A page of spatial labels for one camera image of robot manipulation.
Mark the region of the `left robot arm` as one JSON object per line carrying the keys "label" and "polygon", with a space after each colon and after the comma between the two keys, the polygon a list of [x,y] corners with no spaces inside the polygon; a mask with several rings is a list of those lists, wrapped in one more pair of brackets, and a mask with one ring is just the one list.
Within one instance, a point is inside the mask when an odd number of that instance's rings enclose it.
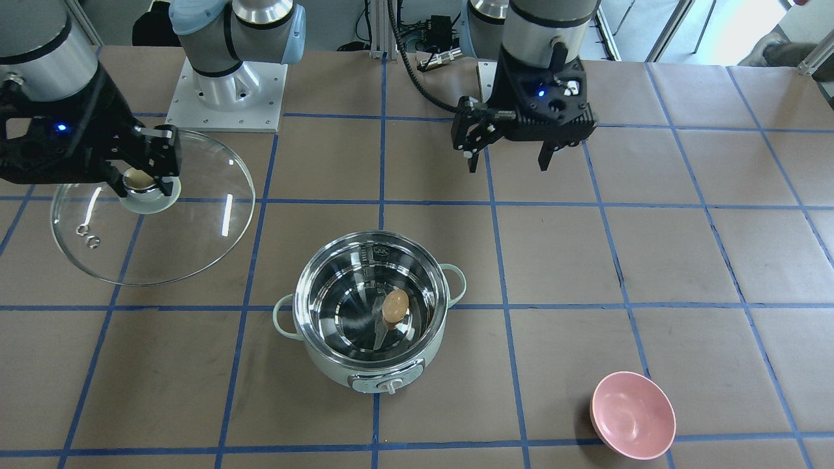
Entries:
{"label": "left robot arm", "polygon": [[476,172],[480,153],[505,139],[540,144],[538,165],[596,130],[580,50],[597,1],[465,1],[462,53],[489,63],[479,97],[455,105],[451,141]]}

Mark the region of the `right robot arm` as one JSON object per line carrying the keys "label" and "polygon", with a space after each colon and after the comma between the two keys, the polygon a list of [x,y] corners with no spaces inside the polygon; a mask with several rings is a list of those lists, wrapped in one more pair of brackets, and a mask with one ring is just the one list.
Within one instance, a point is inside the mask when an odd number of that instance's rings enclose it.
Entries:
{"label": "right robot arm", "polygon": [[[227,110],[253,101],[248,63],[300,62],[304,7],[296,1],[152,1],[133,23],[135,46],[180,47],[200,102]],[[2,2],[1,175],[19,185],[104,183],[120,198],[178,195],[181,131],[134,117],[63,1]]]}

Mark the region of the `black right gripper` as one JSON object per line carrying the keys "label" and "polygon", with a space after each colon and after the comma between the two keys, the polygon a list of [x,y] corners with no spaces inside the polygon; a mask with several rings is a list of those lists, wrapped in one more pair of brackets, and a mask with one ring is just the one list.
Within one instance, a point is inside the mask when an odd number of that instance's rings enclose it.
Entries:
{"label": "black right gripper", "polygon": [[152,178],[179,177],[179,128],[143,127],[102,65],[80,92],[51,102],[30,100],[21,78],[2,82],[2,179],[106,183],[124,199],[128,188],[114,161]]}

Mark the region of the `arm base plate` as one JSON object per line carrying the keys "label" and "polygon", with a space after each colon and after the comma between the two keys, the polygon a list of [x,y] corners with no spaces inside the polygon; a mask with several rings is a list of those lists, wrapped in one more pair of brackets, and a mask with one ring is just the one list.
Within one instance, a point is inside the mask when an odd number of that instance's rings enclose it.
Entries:
{"label": "arm base plate", "polygon": [[288,65],[244,62],[232,74],[198,74],[185,60],[165,122],[196,132],[276,134]]}
{"label": "arm base plate", "polygon": [[476,74],[478,77],[480,101],[488,101],[491,97],[495,76],[497,71],[497,61],[479,60],[476,63]]}

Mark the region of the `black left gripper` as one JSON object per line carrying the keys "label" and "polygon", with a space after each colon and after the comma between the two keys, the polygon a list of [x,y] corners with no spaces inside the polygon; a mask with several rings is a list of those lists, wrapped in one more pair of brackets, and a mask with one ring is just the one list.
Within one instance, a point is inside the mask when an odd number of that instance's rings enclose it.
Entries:
{"label": "black left gripper", "polygon": [[581,60],[568,60],[566,46],[544,50],[544,63],[528,64],[500,47],[488,101],[461,97],[451,128],[454,149],[467,152],[468,172],[476,173],[482,150],[499,139],[540,142],[539,170],[553,154],[576,146],[596,130]]}

